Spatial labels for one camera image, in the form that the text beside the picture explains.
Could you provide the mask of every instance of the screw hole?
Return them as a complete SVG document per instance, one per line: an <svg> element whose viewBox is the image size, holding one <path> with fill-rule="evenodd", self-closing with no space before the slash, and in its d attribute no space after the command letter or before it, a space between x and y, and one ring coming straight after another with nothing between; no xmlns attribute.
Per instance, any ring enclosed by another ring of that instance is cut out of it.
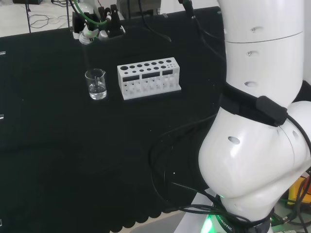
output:
<svg viewBox="0 0 311 233"><path fill-rule="evenodd" d="M235 145L240 144L240 140L238 138L236 138L236 137L231 137L230 136L230 137L228 137L228 139L229 139L230 142L232 142Z"/></svg>
<svg viewBox="0 0 311 233"><path fill-rule="evenodd" d="M246 82L244 84L245 84L245 86L248 86L248 87L256 87L257 86L257 82L252 82L252 81Z"/></svg>
<svg viewBox="0 0 311 233"><path fill-rule="evenodd" d="M293 136L294 136L295 139L298 139L298 138L299 138L299 136L298 136L298 134L296 133L296 131L293 131Z"/></svg>

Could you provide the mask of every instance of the water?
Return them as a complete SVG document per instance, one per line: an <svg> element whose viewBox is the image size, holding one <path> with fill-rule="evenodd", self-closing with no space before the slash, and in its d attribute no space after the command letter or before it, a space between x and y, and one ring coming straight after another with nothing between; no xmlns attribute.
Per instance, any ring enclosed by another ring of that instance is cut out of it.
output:
<svg viewBox="0 0 311 233"><path fill-rule="evenodd" d="M105 84L98 82L98 84L91 84L89 86L89 95L94 100L102 100L107 96Z"/></svg>

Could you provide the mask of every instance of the hole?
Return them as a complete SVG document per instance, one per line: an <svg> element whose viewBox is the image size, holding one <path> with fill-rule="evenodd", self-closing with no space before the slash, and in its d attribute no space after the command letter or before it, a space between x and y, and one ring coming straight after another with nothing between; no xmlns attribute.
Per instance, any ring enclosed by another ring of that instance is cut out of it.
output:
<svg viewBox="0 0 311 233"><path fill-rule="evenodd" d="M160 72L154 72L154 73L149 73L149 74L143 74L141 77L143 79L147 79L147 78L152 78L152 77L158 77L160 76Z"/></svg>
<svg viewBox="0 0 311 233"><path fill-rule="evenodd" d="M252 82L252 81L246 82L244 84L245 84L245 86L248 86L248 87L256 87L257 86L257 82Z"/></svg>
<svg viewBox="0 0 311 233"><path fill-rule="evenodd" d="M169 74L173 74L173 70L165 70L162 72L162 75L169 75Z"/></svg>
<svg viewBox="0 0 311 233"><path fill-rule="evenodd" d="M294 138L295 138L295 139L298 139L299 136L298 136L298 134L296 133L296 131L293 131L293 135L294 135Z"/></svg>
<svg viewBox="0 0 311 233"><path fill-rule="evenodd" d="M134 81L134 80L139 80L139 75L123 77L123 82Z"/></svg>
<svg viewBox="0 0 311 233"><path fill-rule="evenodd" d="M240 144L240 140L236 137L228 137L229 141L232 142L235 145Z"/></svg>

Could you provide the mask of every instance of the green light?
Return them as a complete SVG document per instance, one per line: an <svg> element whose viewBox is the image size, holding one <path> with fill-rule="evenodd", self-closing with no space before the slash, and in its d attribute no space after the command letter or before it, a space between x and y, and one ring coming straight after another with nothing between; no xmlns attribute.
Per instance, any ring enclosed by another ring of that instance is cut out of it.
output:
<svg viewBox="0 0 311 233"><path fill-rule="evenodd" d="M201 233L209 233L212 227L213 227L212 220L210 219L210 216L208 216L204 222Z"/></svg>

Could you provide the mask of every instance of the black strap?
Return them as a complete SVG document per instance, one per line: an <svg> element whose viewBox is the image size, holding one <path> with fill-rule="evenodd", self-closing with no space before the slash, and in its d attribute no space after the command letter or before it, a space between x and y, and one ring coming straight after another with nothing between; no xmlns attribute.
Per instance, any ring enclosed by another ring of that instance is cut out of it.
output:
<svg viewBox="0 0 311 233"><path fill-rule="evenodd" d="M287 119L287 109L268 97L256 98L228 83L223 88L220 106L232 114L275 127Z"/></svg>

